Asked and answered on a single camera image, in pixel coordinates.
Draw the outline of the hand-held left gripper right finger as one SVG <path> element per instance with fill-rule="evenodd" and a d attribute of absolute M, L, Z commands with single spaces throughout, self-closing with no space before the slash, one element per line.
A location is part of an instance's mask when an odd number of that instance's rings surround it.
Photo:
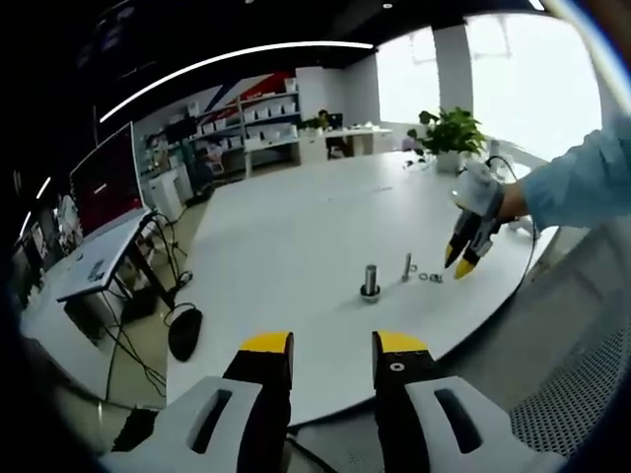
<path fill-rule="evenodd" d="M 420 340 L 372 335 L 375 418 L 387 472 L 558 472 L 566 460 L 512 432 L 509 415 Z"/>

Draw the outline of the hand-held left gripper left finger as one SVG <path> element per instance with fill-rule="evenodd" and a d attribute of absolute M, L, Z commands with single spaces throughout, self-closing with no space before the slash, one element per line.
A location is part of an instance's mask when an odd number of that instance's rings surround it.
<path fill-rule="evenodd" d="M 246 340 L 222 376 L 206 376 L 160 412 L 151 434 L 102 457 L 107 472 L 277 472 L 291 418 L 294 336 Z"/>

